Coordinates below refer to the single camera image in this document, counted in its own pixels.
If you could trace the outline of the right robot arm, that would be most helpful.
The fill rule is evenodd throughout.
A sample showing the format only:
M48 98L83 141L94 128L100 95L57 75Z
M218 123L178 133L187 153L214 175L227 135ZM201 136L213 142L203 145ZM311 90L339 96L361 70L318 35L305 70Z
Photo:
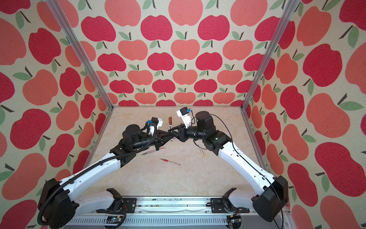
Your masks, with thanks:
M223 195L223 205L228 211L254 209L262 219L272 222L288 203L288 181L265 171L237 147L231 135L217 130L214 114L198 112L194 118L196 125L193 126L190 111L186 107L178 110L177 116L183 123L169 132L181 142L201 140L207 150L229 163L251 185L254 194L246 195L232 188Z

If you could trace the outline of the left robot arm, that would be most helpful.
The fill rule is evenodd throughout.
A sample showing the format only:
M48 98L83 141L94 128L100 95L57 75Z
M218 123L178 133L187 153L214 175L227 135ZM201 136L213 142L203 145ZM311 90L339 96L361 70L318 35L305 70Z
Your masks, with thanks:
M129 125L118 145L102 159L60 181L54 178L47 181L38 203L38 224L60 229L73 217L96 211L121 217L117 220L117 227L121 226L128 208L118 191L109 188L90 198L83 198L81 194L106 175L127 165L138 153L150 147L159 149L174 137L187 140L184 124L168 131L160 130L160 124L159 119L151 119L143 128L136 124Z

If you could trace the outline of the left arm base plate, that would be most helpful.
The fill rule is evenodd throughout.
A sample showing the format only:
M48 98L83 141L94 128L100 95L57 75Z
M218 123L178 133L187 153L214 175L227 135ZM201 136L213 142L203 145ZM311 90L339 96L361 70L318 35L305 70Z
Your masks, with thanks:
M136 198L116 198L110 207L103 211L111 214L134 213L136 207Z

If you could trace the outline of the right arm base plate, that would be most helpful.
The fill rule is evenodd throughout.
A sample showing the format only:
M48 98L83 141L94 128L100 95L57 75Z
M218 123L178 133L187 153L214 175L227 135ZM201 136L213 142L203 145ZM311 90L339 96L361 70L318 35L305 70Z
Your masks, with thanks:
M249 213L250 209L247 208L237 208L227 198L211 198L206 204L207 207L211 208L212 213Z

